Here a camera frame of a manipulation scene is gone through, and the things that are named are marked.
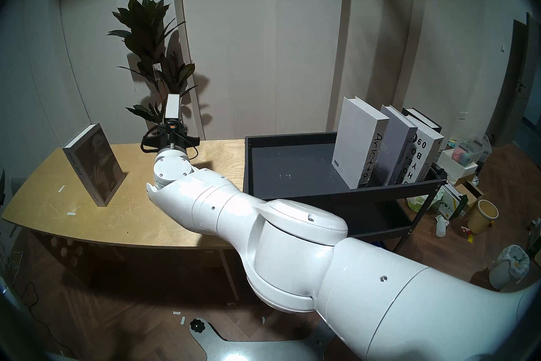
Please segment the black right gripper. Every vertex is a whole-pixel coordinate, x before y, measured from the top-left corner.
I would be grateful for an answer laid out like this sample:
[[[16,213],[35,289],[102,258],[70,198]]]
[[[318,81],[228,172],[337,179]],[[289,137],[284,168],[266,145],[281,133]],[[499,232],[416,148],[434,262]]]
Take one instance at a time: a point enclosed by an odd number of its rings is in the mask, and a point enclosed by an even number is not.
[[[187,128],[178,119],[166,119],[152,128],[142,138],[143,152],[160,152],[165,149],[196,148],[200,145],[199,137],[187,135]]]

